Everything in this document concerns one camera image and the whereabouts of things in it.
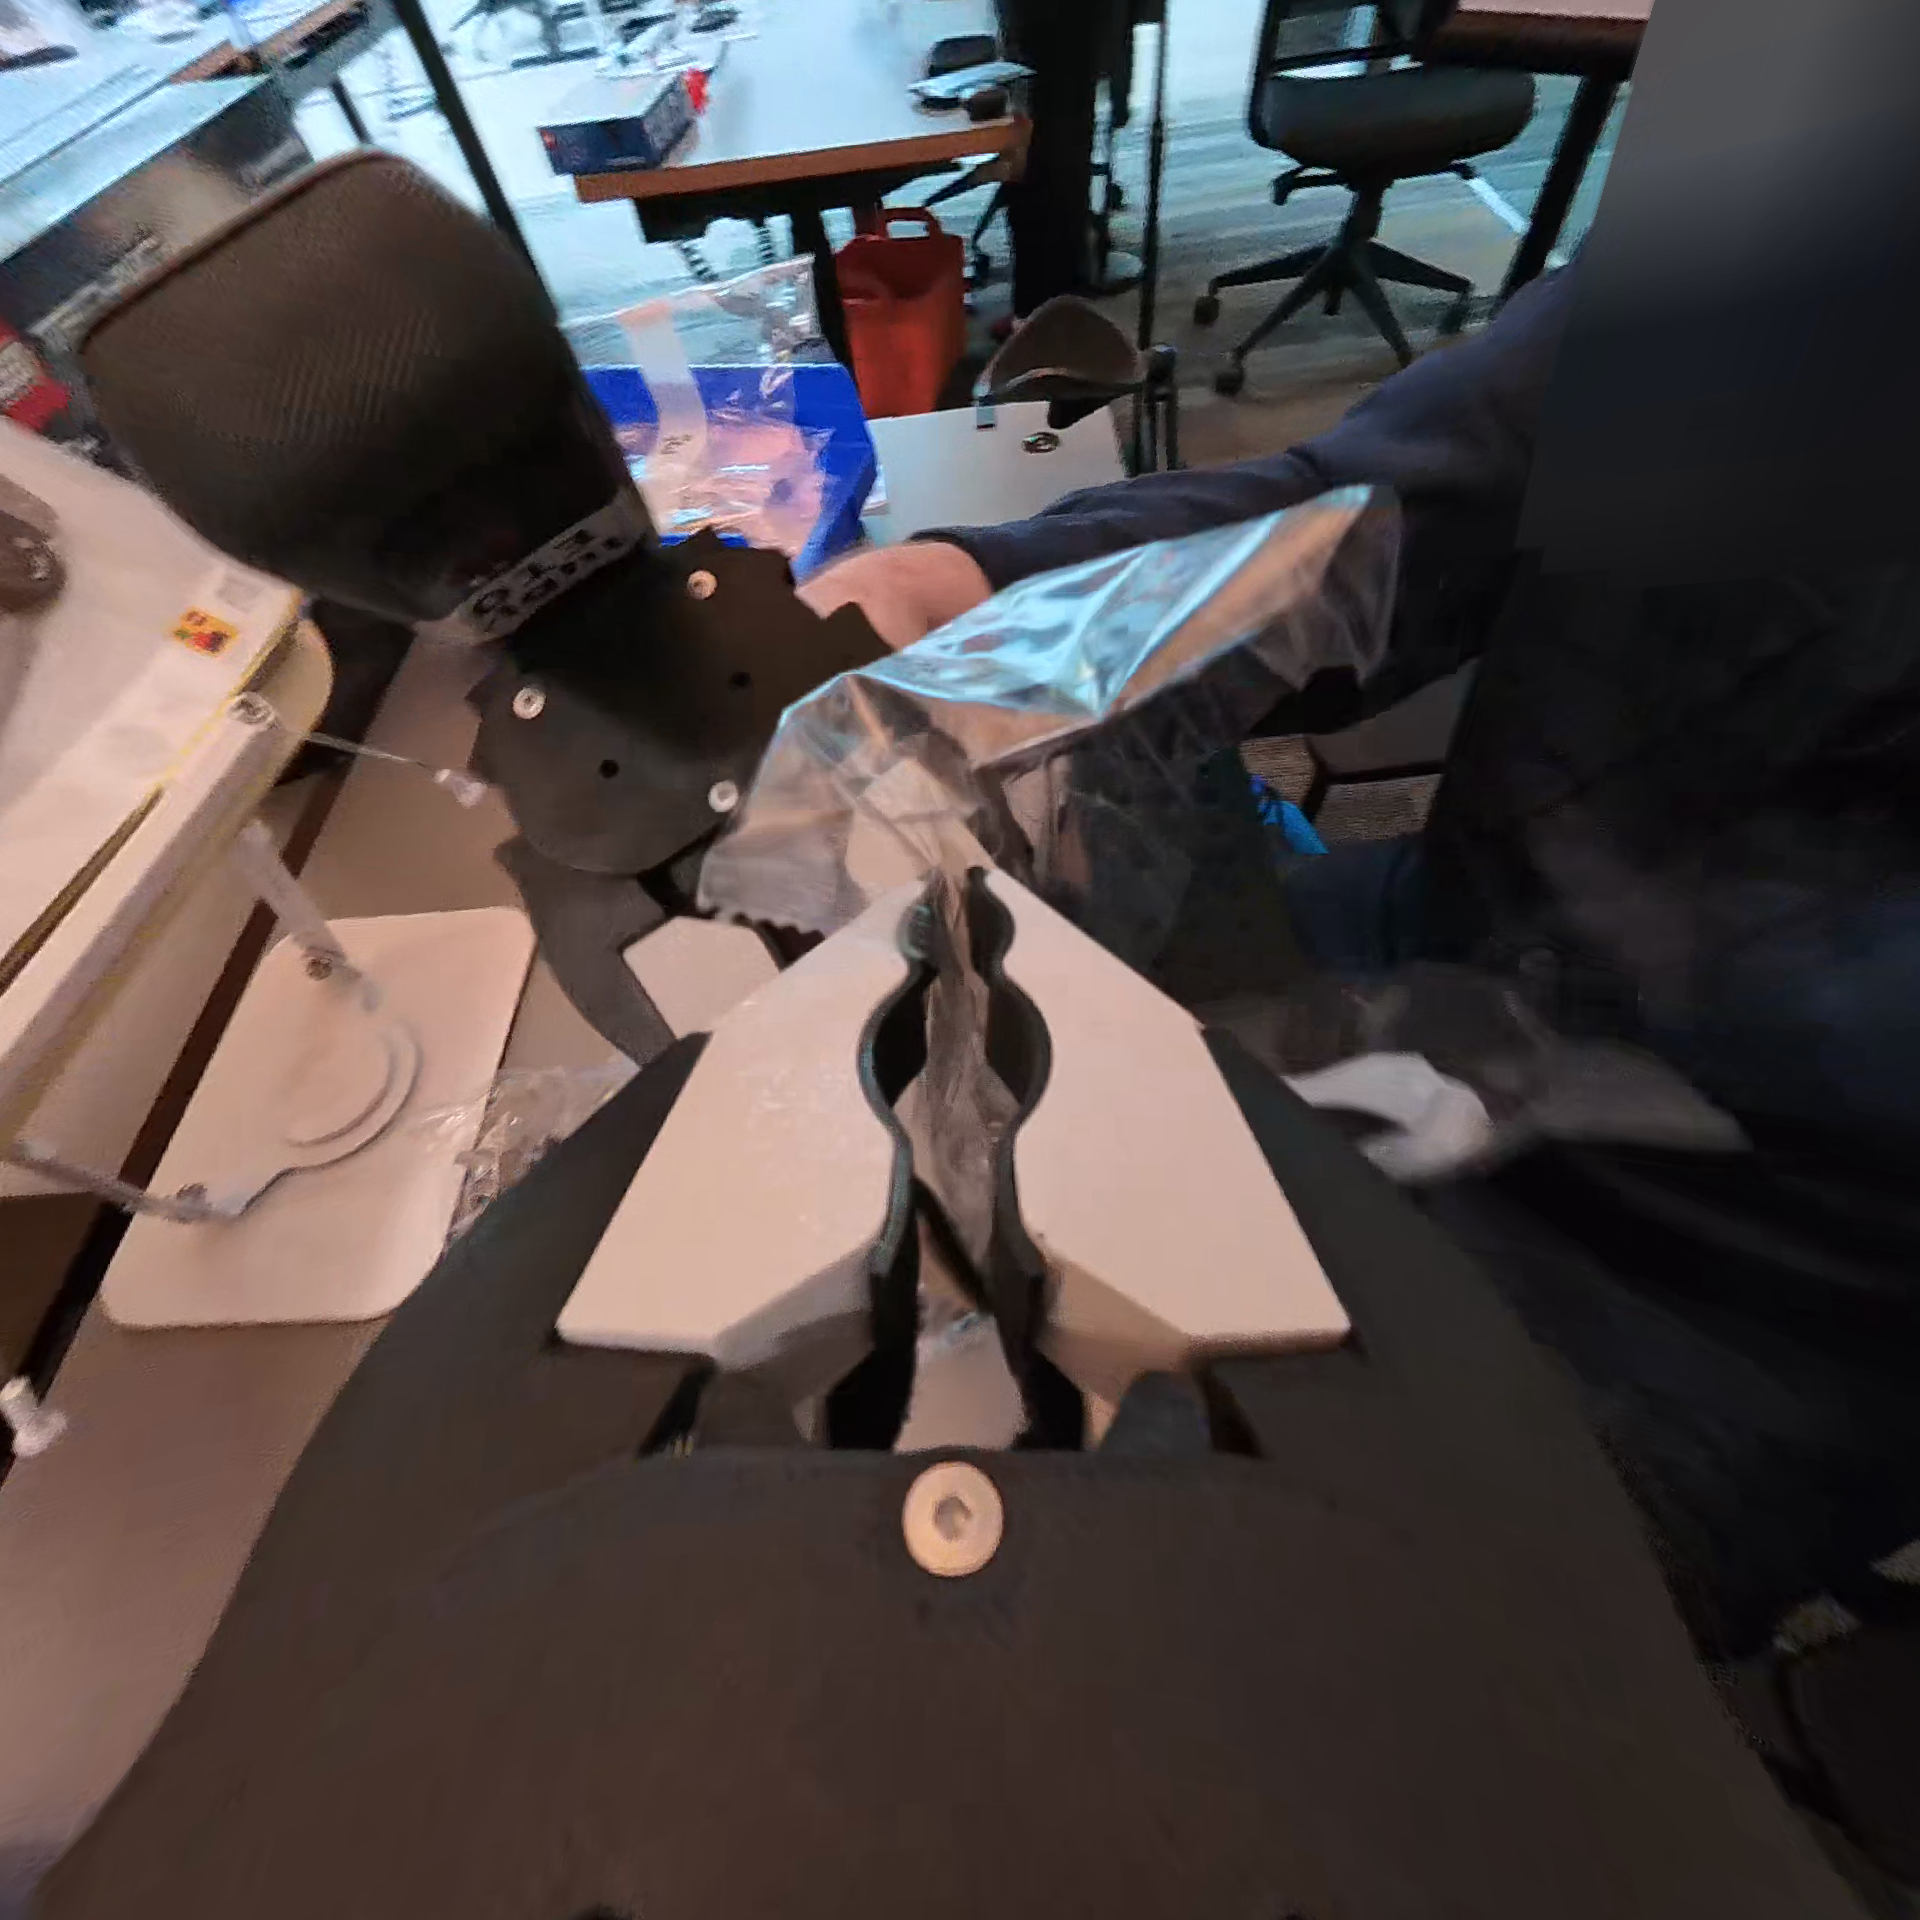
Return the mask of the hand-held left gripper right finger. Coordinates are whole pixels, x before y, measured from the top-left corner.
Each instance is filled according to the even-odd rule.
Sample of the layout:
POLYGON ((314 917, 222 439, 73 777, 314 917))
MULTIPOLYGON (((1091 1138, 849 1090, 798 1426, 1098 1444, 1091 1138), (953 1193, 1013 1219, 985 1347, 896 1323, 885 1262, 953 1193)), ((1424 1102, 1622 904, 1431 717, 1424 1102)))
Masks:
POLYGON ((964 883, 985 1064, 1013 1101, 980 1279, 1029 1444, 1152 1374, 1330 1352, 1353 1319, 1206 1026, 997 869, 964 883))

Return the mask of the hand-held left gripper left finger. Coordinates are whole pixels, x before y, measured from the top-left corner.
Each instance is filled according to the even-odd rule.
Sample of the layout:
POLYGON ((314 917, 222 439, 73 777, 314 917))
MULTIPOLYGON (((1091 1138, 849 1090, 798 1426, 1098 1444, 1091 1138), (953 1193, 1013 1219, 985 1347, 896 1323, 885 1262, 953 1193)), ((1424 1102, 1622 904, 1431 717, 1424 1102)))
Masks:
POLYGON ((746 995, 687 1073, 557 1317, 573 1347, 706 1360, 826 1444, 896 1444, 922 1323, 914 1142, 937 975, 906 883, 746 995))

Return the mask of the large clear plastic bag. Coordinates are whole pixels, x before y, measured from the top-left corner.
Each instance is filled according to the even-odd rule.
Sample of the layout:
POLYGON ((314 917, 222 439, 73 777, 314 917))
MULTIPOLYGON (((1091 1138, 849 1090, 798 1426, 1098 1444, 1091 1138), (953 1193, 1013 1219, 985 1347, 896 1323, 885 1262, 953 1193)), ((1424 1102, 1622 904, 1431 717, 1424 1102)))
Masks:
POLYGON ((723 917, 838 934, 934 883, 943 921, 911 1138, 985 1243, 1013 1101, 985 1064, 964 883, 997 869, 1138 972, 1211 904, 1201 772, 1326 669, 1381 660, 1402 514, 1370 487, 1071 563, 786 709, 709 854, 723 917))

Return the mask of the person's right forearm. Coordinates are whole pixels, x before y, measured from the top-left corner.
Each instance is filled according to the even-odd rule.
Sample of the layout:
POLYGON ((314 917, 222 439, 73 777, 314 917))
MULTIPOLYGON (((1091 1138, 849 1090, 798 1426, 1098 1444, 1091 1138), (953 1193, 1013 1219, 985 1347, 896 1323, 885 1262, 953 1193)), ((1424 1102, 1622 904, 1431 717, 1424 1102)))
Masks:
POLYGON ((1543 674, 1563 645, 1565 594, 1524 561, 1520 516, 1539 418, 1572 310, 1575 267, 1521 287, 1477 337, 1431 353, 1323 434, 1229 468, 1191 468, 1071 492, 1002 526, 939 531, 887 552, 939 581, 911 632, 931 635, 994 591, 1152 541, 1182 540, 1342 487, 1389 492, 1402 567, 1381 663, 1316 673, 1248 726, 1255 738, 1336 732, 1468 661, 1480 680, 1543 674))

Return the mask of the person's right hand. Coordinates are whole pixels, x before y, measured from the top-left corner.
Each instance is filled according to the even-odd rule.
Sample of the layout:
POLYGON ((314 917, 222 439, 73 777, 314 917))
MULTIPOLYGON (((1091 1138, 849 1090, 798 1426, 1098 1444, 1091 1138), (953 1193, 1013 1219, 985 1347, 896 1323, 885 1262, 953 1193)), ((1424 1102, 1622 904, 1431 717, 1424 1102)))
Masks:
POLYGON ((809 578, 798 594, 820 616, 855 609, 876 638, 899 650, 971 613, 994 591, 964 547, 947 540, 908 540, 854 550, 809 578))

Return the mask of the blue flat box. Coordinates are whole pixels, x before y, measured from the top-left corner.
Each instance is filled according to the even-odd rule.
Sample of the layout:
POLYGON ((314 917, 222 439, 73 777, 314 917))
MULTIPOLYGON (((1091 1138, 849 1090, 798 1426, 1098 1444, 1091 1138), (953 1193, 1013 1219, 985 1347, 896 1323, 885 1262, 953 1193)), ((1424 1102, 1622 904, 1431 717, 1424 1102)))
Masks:
POLYGON ((557 175, 653 171, 699 122, 689 74, 596 79, 564 96, 540 122, 557 175))

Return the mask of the heap of unopened clear bags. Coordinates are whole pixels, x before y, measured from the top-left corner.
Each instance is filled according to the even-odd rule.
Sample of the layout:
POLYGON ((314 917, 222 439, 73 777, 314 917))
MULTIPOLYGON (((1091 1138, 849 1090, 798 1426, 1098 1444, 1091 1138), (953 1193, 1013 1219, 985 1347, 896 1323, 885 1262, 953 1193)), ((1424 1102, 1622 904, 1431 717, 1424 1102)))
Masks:
POLYGON ((796 256, 564 324, 668 541, 778 550, 798 580, 863 540, 878 449, 796 256))

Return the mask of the white folding book stand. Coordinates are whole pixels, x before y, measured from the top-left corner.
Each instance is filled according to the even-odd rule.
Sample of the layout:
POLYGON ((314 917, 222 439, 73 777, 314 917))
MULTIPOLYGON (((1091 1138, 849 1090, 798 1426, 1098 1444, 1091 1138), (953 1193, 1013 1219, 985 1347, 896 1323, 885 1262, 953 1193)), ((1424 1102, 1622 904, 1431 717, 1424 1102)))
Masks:
POLYGON ((513 907, 330 917, 257 813, 324 692, 310 622, 218 699, 157 660, 4 809, 4 1164, 110 1201, 132 1225, 105 1281, 124 1329, 366 1323, 451 1233, 535 934, 513 907), (275 916, 147 1181, 36 1127, 51 1082, 228 865, 275 916))

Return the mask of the small blue bin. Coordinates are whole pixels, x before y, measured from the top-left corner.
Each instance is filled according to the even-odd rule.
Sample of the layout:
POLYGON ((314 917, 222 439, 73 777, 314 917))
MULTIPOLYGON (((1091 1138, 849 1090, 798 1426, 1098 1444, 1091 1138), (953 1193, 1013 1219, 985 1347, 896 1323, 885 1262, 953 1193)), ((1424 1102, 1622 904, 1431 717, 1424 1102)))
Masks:
POLYGON ((774 550, 798 581, 859 544, 878 454, 841 365, 692 367, 667 408, 633 365, 584 378, 662 540, 774 550))

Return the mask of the white office table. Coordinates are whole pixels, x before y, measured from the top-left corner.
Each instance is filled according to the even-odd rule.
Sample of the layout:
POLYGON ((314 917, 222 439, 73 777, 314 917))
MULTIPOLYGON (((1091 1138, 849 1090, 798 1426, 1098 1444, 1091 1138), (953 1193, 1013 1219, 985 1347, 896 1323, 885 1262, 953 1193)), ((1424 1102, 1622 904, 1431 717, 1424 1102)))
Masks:
POLYGON ((682 245, 709 227, 771 222, 813 269, 826 348, 850 364, 831 216, 879 219, 894 194, 963 168, 1021 179, 1023 111, 974 120, 917 102, 939 36, 921 4, 746 4, 752 36, 727 42, 697 126, 653 169, 557 175, 540 129, 596 90, 585 62, 462 90, 520 233, 564 326, 612 344, 617 310, 692 286, 682 245))

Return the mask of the red bag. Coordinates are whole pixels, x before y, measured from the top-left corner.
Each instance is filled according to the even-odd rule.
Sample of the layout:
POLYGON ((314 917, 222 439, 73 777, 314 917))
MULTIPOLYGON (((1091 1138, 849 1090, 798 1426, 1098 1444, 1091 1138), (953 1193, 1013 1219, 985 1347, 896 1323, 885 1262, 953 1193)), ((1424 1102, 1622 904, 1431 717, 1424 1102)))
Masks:
POLYGON ((833 253, 869 422, 934 413, 967 350, 970 252, 925 208, 885 208, 833 253))

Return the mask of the white panel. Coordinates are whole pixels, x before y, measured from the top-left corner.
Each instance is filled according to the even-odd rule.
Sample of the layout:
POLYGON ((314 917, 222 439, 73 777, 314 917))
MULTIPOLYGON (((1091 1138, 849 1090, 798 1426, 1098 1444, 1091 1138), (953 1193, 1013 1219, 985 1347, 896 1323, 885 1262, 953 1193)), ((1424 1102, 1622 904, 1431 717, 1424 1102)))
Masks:
POLYGON ((990 423, 974 408, 879 418, 872 441, 878 481, 863 527, 878 546, 1027 520, 1069 492, 1122 477, 1112 413, 1051 428, 1042 400, 997 406, 990 423))

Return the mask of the black stool seat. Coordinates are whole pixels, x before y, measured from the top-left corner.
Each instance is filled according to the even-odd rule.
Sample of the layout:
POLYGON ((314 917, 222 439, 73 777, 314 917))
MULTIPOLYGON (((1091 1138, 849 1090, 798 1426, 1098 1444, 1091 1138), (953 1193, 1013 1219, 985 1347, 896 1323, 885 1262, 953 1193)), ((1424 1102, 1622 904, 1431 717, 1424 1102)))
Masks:
POLYGON ((1089 301, 1071 296, 1021 320, 971 390, 980 432, 994 431, 1009 406, 1042 409, 1042 423, 1023 439, 1027 449, 1055 449, 1069 428, 1120 403, 1132 413, 1127 475, 1182 468, 1177 348, 1141 348, 1089 301))

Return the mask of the black office chair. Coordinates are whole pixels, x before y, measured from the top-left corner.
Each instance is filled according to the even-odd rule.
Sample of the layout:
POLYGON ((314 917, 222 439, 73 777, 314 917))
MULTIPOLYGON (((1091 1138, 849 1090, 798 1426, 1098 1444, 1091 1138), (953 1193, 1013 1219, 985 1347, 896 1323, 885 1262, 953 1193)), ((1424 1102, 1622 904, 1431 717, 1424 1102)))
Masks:
POLYGON ((1525 129, 1536 90, 1520 71, 1424 59, 1419 45, 1442 14, 1444 4, 1261 4, 1245 129, 1257 147, 1285 161, 1272 200, 1284 208, 1335 187, 1345 210, 1327 240, 1207 281, 1191 308, 1196 326, 1218 320, 1228 291, 1285 286, 1284 299, 1222 355, 1218 397, 1240 397, 1248 358, 1311 305, 1326 316, 1356 305, 1398 367, 1413 364, 1413 348, 1388 289, 1442 296, 1444 340, 1471 320, 1472 281, 1386 245, 1381 210, 1407 180, 1472 182, 1477 161, 1525 129))

